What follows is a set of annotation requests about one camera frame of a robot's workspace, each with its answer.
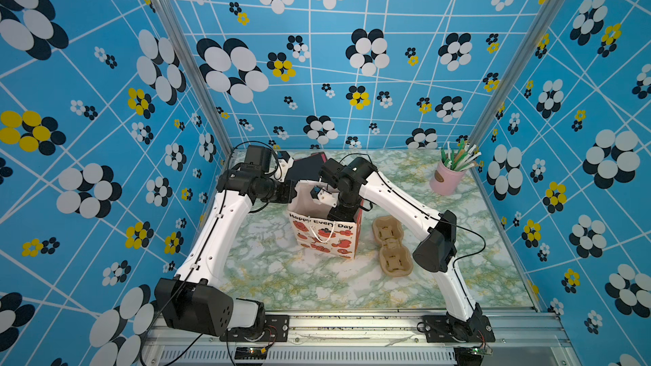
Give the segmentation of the red white paper gift bag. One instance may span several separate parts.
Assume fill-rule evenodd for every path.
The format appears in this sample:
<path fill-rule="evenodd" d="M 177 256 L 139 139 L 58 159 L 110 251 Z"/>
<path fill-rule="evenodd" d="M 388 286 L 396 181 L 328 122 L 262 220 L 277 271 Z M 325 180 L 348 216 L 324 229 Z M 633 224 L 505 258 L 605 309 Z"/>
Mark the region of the red white paper gift bag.
<path fill-rule="evenodd" d="M 363 210 L 354 222 L 330 221 L 327 215 L 331 206 L 316 203 L 310 196 L 314 186 L 339 192 L 325 183 L 300 181 L 296 184 L 298 195 L 288 204 L 288 218 L 297 243 L 306 249 L 323 252 L 344 259 L 354 259 L 359 247 Z"/>

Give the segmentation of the brown pulp cup carrier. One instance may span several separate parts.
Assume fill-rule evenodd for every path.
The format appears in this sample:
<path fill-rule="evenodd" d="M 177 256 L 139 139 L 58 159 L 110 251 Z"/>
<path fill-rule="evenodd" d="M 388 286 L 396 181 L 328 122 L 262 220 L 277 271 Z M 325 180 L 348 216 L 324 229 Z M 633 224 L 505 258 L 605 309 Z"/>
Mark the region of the brown pulp cup carrier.
<path fill-rule="evenodd" d="M 414 264 L 410 250 L 403 245 L 403 225 L 388 215 L 376 218 L 372 230 L 380 246 L 378 258 L 382 272 L 389 277 L 409 276 Z"/>

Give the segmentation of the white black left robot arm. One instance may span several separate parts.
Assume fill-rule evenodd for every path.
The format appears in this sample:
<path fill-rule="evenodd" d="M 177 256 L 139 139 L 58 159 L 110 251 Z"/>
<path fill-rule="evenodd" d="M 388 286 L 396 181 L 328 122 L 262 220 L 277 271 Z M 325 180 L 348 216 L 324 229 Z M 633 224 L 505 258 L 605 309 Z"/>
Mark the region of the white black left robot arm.
<path fill-rule="evenodd" d="M 225 167 L 213 206 L 186 261 L 171 279 L 154 289 L 159 311 L 172 329 L 221 337 L 237 330 L 248 339 L 264 333 L 264 303 L 232 298 L 219 290 L 225 264 L 238 230 L 254 203 L 289 203 L 285 177 L 293 166 L 287 152 L 249 144 L 244 160 Z"/>

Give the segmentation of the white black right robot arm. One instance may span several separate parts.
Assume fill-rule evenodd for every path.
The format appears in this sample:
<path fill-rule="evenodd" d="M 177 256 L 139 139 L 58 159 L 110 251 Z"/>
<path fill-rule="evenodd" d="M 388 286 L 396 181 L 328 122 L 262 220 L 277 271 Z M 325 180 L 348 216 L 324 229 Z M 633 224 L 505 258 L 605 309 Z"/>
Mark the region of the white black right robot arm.
<path fill-rule="evenodd" d="M 419 241 L 412 253 L 413 260 L 433 274 L 446 303 L 450 333 L 456 341 L 470 342 L 487 336 L 481 306 L 472 298 L 456 265 L 457 218 L 451 211 L 441 213 L 420 203 L 362 157 L 347 165 L 328 159 L 319 176 L 338 191 L 337 205 L 329 212 L 329 220 L 344 219 L 366 200 L 413 232 Z"/>

